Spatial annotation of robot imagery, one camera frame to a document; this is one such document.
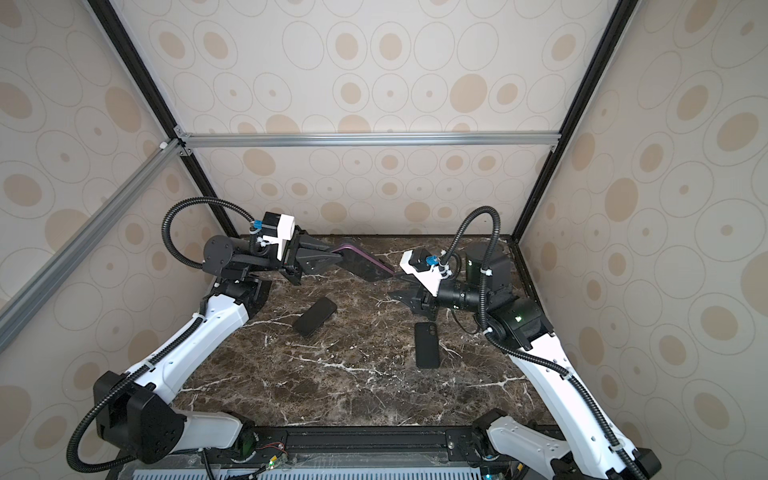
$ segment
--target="black smartphone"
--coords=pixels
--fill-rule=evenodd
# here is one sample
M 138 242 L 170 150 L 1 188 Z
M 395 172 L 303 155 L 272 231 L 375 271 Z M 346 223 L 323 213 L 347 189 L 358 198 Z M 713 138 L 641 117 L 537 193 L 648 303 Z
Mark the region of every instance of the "black smartphone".
M 416 343 L 416 366 L 420 369 L 440 367 L 440 345 L 435 322 L 419 322 L 414 327 Z
M 334 302 L 323 297 L 293 322 L 293 329 L 301 336 L 310 336 L 333 315 L 337 308 Z

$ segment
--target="cable tie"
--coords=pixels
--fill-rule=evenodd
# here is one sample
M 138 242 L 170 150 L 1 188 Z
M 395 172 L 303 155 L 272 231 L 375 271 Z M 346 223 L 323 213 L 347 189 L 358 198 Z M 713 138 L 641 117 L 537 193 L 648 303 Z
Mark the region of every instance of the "cable tie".
M 154 363 L 150 362 L 149 359 L 144 359 L 144 361 L 141 363 L 139 368 L 136 369 L 136 370 L 139 370 L 142 366 L 146 366 L 149 369 L 148 371 L 151 372 L 156 365 Z
M 613 453 L 619 453 L 619 450 L 624 450 L 624 440 L 616 437 L 616 441 L 619 442 L 618 445 L 608 446 L 608 448 L 610 448 Z

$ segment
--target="patterned wallpaper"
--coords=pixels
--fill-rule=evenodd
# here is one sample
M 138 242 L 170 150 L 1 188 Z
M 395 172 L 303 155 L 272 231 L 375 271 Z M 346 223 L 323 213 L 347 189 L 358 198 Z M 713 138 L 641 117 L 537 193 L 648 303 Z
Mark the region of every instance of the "patterned wallpaper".
M 768 2 L 653 0 L 523 239 L 571 361 L 661 478 L 765 478 Z
M 0 3 L 0 307 L 164 137 L 91 16 Z
M 82 480 L 69 470 L 65 447 L 93 406 L 94 381 L 143 359 L 197 309 L 213 277 L 177 262 L 160 235 L 167 208 L 195 195 L 183 168 L 174 161 L 163 170 L 0 353 L 0 478 Z M 186 209 L 171 231 L 179 250 L 198 261 L 215 233 L 217 223 L 202 206 Z M 117 449 L 93 428 L 81 457 L 113 459 Z
M 557 130 L 615 0 L 114 0 L 185 130 Z
M 139 98 L 80 3 L 0 2 L 0 308 L 157 147 Z M 165 210 L 196 194 L 180 161 L 165 168 L 0 354 L 0 478 L 84 478 L 64 449 L 93 382 L 164 342 L 211 280 L 161 242 Z M 212 233 L 198 207 L 172 235 L 200 259 Z M 81 443 L 88 462 L 116 454 L 93 429 Z
M 198 150 L 219 196 L 256 218 L 292 214 L 310 233 L 416 235 L 454 233 L 483 204 L 511 231 L 549 153 L 546 145 Z M 468 230 L 490 231 L 487 218 Z

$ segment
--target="dark brown marble surface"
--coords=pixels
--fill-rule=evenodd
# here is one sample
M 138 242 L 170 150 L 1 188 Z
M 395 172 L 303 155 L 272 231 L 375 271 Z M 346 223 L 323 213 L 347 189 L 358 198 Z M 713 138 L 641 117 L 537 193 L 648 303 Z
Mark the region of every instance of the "dark brown marble surface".
M 450 240 L 359 242 L 396 266 L 403 250 L 424 246 L 439 253 Z M 405 282 L 368 283 L 335 267 L 304 276 L 298 287 L 278 273 L 263 276 L 275 280 L 265 307 L 200 365 L 174 406 L 232 410 L 257 425 L 461 425 L 494 407 L 519 422 L 554 423 L 522 372 L 481 335 L 462 332 L 445 309 L 438 316 L 442 364 L 416 368 L 413 325 L 424 319 L 387 297 Z M 516 274 L 515 282 L 524 295 Z M 339 309 L 304 339 L 291 324 L 322 296 Z M 459 319 L 474 329 L 468 313 Z

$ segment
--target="robotic arm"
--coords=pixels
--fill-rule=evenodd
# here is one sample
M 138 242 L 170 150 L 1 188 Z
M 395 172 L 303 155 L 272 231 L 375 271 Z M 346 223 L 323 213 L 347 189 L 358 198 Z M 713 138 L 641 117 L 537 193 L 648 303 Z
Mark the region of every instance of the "robotic arm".
M 196 204 L 218 204 L 243 215 L 252 225 L 250 239 L 216 235 L 206 242 L 202 263 L 186 258 L 170 239 L 170 225 L 180 211 Z M 94 408 L 67 447 L 67 462 L 75 471 L 102 472 L 135 458 L 151 464 L 189 449 L 218 448 L 235 461 L 248 459 L 257 443 L 251 420 L 231 412 L 185 412 L 170 404 L 192 372 L 264 306 L 271 281 L 257 273 L 279 271 L 293 285 L 300 284 L 304 273 L 322 273 L 333 265 L 370 282 L 394 275 L 390 265 L 351 241 L 333 247 L 307 235 L 290 215 L 268 212 L 261 221 L 254 220 L 217 198 L 196 197 L 173 206 L 164 218 L 162 237 L 171 255 L 214 275 L 216 283 L 199 312 L 166 343 L 123 374 L 106 372 L 96 381 Z M 80 440 L 94 420 L 97 434 L 128 455 L 95 465 L 80 460 Z
M 493 218 L 493 233 L 490 241 L 465 249 L 466 279 L 461 281 L 462 258 L 455 248 L 467 226 L 481 214 Z M 509 455 L 545 478 L 645 480 L 655 475 L 661 468 L 656 455 L 636 447 L 607 418 L 574 371 L 538 304 L 512 292 L 511 261 L 497 248 L 498 232 L 496 210 L 478 208 L 464 220 L 441 257 L 423 248 L 404 252 L 400 266 L 417 281 L 409 289 L 389 294 L 430 320 L 440 307 L 474 312 L 478 331 L 533 383 L 565 437 L 564 441 L 554 439 L 494 410 L 475 423 L 478 453 L 486 458 Z M 449 267 L 450 258 L 457 260 L 457 273 Z

